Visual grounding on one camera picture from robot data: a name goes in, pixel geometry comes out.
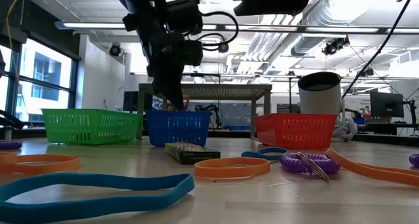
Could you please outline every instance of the blue plastic basket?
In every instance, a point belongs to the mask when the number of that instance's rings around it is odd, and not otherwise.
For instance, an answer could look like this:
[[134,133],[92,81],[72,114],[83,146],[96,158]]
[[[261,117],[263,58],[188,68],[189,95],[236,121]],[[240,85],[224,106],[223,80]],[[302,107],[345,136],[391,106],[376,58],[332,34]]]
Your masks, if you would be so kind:
[[187,142],[205,146],[211,112],[146,111],[150,143]]

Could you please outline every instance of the small box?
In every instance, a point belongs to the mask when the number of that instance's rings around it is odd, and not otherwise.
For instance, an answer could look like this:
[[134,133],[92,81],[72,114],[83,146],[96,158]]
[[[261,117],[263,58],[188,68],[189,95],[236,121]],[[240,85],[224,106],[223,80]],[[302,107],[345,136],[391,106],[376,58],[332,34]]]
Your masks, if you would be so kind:
[[221,156],[219,151],[183,142],[166,143],[165,150],[181,164],[195,164],[207,159],[219,159]]

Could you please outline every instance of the purple coiled hair tie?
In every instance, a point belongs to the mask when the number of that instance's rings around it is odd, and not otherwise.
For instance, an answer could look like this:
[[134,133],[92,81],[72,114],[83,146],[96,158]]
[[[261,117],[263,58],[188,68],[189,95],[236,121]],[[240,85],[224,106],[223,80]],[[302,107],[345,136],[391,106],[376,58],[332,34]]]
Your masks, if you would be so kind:
[[0,140],[0,150],[20,149],[21,147],[22,147],[21,141]]
[[411,155],[411,156],[409,157],[409,162],[410,162],[413,166],[415,166],[415,167],[419,168],[419,154]]
[[[336,174],[340,170],[340,165],[325,155],[304,155],[317,164],[326,174]],[[280,161],[283,168],[288,172],[295,174],[313,174],[313,169],[309,165],[301,162],[296,153],[285,154]]]

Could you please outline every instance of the orange strap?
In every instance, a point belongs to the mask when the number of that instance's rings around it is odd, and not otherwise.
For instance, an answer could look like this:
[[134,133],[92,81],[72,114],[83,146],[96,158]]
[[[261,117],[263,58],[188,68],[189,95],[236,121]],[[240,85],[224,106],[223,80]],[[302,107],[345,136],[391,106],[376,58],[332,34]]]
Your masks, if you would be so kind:
[[[238,164],[250,166],[232,167]],[[270,171],[270,162],[256,158],[209,159],[195,164],[194,175],[204,178],[251,177]]]
[[16,162],[16,154],[9,152],[0,152],[0,165],[13,164]]
[[328,149],[325,153],[335,162],[339,163],[343,168],[346,168],[356,174],[382,181],[390,181],[419,187],[419,172],[352,162],[340,156],[333,149]]
[[0,153],[0,173],[21,173],[26,175],[63,172],[80,168],[79,157],[70,155],[3,155]]

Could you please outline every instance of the green plastic basket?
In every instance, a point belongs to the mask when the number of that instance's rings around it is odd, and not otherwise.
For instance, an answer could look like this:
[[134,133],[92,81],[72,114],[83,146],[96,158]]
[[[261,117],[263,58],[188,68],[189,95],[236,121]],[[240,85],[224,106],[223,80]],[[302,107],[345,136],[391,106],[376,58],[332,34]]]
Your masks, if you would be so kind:
[[101,109],[42,109],[52,143],[100,145],[136,138],[143,115]]

